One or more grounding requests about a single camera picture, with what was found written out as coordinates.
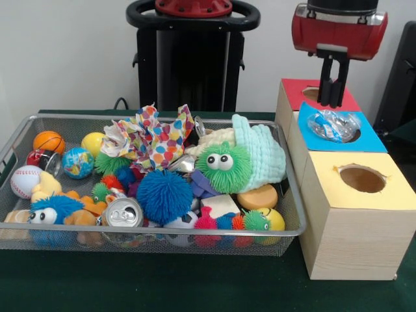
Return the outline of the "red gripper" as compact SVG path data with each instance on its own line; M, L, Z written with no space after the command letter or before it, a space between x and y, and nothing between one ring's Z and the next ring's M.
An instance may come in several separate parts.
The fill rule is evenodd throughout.
M300 3L292 18L294 48L311 54L319 50L346 53L349 59L370 60L377 54L388 24L387 12L342 15L319 12ZM339 60L336 81L330 77L333 59L325 58L320 75L318 102L341 107L349 60Z

